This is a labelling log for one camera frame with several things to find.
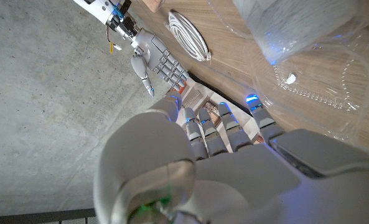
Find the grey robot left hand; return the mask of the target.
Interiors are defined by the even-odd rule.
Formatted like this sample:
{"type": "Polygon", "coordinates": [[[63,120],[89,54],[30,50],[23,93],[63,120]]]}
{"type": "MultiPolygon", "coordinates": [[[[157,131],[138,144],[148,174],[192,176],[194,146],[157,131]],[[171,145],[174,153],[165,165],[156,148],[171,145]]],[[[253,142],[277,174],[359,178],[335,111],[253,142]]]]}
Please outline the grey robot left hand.
{"type": "Polygon", "coordinates": [[[95,171],[100,223],[369,223],[369,152],[334,138],[284,131],[258,96],[246,98],[263,143],[226,103],[226,147],[205,109],[167,94],[107,141],[95,171]]]}

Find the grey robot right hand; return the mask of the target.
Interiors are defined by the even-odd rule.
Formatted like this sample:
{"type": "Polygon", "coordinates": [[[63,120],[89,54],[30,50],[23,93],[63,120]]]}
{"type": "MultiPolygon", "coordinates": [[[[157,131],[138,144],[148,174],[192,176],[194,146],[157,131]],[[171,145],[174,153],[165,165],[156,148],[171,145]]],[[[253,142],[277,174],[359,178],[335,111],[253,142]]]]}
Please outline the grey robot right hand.
{"type": "Polygon", "coordinates": [[[148,93],[153,97],[154,89],[147,70],[158,74],[176,91],[185,87],[189,74],[165,43],[155,34],[141,29],[131,43],[134,55],[131,65],[148,93]]]}

